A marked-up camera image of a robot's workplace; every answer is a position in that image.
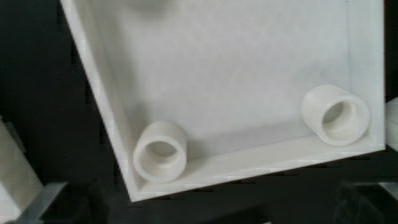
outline white plastic tray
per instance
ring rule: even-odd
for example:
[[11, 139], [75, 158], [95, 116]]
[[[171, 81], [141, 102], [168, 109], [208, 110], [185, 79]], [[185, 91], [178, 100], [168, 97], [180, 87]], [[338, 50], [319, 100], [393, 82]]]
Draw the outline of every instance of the white plastic tray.
[[[63, 0], [132, 201], [384, 149], [383, 0]], [[333, 84], [363, 98], [361, 140], [329, 146], [301, 116]], [[146, 126], [185, 133], [187, 169], [148, 182]]]

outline dark background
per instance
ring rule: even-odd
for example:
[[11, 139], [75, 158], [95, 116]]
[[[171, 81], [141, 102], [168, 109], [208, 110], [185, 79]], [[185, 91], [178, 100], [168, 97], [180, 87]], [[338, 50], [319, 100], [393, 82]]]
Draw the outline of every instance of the dark background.
[[[398, 1], [386, 1], [386, 98], [398, 96]], [[274, 224], [331, 224], [344, 180], [398, 180], [386, 151], [130, 203], [59, 1], [0, 0], [0, 114], [43, 183], [97, 181], [111, 223], [203, 223], [258, 206]]]

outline cylindrical boss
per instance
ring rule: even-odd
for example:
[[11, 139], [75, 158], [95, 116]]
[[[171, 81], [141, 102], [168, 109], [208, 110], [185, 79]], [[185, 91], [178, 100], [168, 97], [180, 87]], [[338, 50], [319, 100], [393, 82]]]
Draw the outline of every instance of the cylindrical boss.
[[370, 109], [363, 99], [338, 86], [319, 86], [304, 96], [303, 119], [329, 145], [352, 144], [370, 126]]
[[134, 167], [155, 183], [173, 181], [187, 166], [187, 136], [178, 125], [157, 121], [146, 127], [134, 151]]

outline white plastic part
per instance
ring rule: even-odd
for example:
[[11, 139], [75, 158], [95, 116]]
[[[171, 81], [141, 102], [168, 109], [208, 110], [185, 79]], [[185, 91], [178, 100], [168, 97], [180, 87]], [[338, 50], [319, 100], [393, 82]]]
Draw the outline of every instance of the white plastic part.
[[187, 166], [187, 136], [169, 121], [155, 122], [145, 132], [134, 152], [134, 166], [145, 179], [173, 181]]
[[[386, 147], [383, 0], [63, 0], [132, 201]], [[301, 116], [322, 84], [370, 108], [331, 146]], [[146, 126], [187, 133], [187, 168], [157, 183], [134, 151]]]
[[319, 86], [303, 100], [303, 119], [329, 145], [351, 145], [370, 126], [370, 109], [363, 99], [338, 86]]
[[17, 220], [43, 186], [0, 121], [0, 223]]
[[388, 145], [398, 151], [398, 98], [386, 105]]

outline molded plastic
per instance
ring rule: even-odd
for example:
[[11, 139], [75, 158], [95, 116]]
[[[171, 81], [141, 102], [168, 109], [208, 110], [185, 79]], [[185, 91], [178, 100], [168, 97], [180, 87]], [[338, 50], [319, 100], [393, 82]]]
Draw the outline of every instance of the molded plastic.
[[155, 122], [143, 133], [134, 151], [134, 165], [145, 179], [173, 181], [187, 166], [187, 136], [173, 122]]
[[[383, 0], [63, 5], [132, 201], [384, 149]], [[345, 146], [303, 120], [304, 96], [326, 84], [361, 98], [372, 115]], [[187, 135], [185, 170], [162, 180], [134, 156], [157, 121]]]
[[351, 145], [370, 126], [370, 110], [363, 99], [333, 85], [319, 86], [303, 102], [303, 118], [322, 141]]
[[41, 189], [40, 178], [0, 121], [0, 223], [17, 220]]

